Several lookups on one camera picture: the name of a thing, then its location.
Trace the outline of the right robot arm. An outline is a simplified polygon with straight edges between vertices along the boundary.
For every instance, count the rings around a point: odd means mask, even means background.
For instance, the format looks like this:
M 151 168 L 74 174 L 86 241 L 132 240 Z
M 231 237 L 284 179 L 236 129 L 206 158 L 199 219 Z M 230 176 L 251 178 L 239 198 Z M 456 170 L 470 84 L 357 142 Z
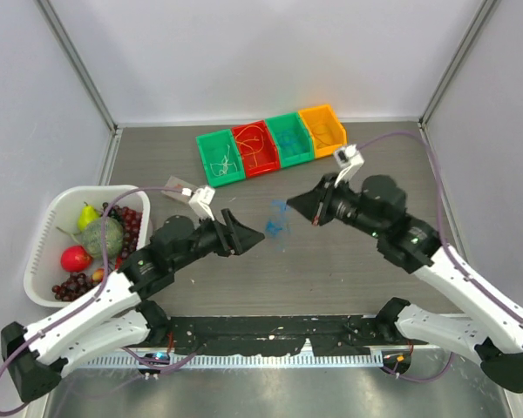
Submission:
M 393 178 L 370 176 L 354 192 L 330 173 L 287 204 L 315 226 L 337 219 L 370 235 L 385 260 L 437 289 L 467 316 L 457 321 L 393 298 L 377 315 L 380 340 L 442 347 L 477 364 L 502 388 L 523 393 L 523 307 L 470 267 L 434 227 L 409 214 L 406 193 Z

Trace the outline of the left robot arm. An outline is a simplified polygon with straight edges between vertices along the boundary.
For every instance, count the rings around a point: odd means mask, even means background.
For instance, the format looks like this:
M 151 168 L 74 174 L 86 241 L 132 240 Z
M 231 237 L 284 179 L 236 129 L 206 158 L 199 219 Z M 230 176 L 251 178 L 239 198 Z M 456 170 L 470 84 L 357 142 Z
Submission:
M 48 394 L 75 368 L 101 354 L 142 342 L 161 346 L 170 321 L 152 296 L 195 261 L 211 253 L 238 256 L 265 238 L 228 209 L 221 214 L 222 221 L 204 219 L 198 225 L 187 217 L 172 216 L 148 245 L 132 253 L 90 292 L 40 321 L 5 326 L 3 369 L 21 401 L 29 403 Z

